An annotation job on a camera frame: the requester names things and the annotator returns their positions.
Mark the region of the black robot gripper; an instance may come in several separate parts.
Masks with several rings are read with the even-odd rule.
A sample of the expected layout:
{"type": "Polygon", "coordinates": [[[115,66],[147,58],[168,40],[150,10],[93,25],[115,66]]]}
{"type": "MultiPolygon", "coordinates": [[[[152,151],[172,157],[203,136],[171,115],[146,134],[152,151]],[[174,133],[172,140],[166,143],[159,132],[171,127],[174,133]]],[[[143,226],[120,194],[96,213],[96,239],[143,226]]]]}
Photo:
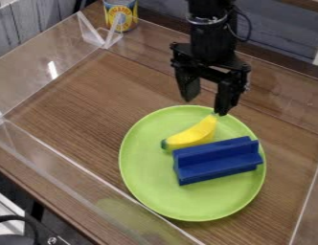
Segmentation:
{"type": "Polygon", "coordinates": [[[179,94],[190,102],[199,94],[199,79],[217,84],[214,112],[222,117],[238,104],[245,91],[249,65],[235,55],[237,22],[233,19],[190,24],[188,43],[172,42],[170,66],[179,94]]]}

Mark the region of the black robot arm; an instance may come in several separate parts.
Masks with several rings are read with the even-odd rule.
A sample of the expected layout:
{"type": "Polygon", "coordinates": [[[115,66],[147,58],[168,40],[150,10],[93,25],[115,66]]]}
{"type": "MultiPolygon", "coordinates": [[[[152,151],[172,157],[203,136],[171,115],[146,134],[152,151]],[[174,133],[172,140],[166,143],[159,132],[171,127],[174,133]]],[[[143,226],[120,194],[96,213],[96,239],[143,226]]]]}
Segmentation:
{"type": "Polygon", "coordinates": [[[221,117],[238,104],[250,66],[235,55],[237,42],[247,42],[251,23],[234,0],[186,0],[188,43],[171,42],[170,66],[180,97],[199,94],[199,79],[217,84],[214,113],[221,117]]]}

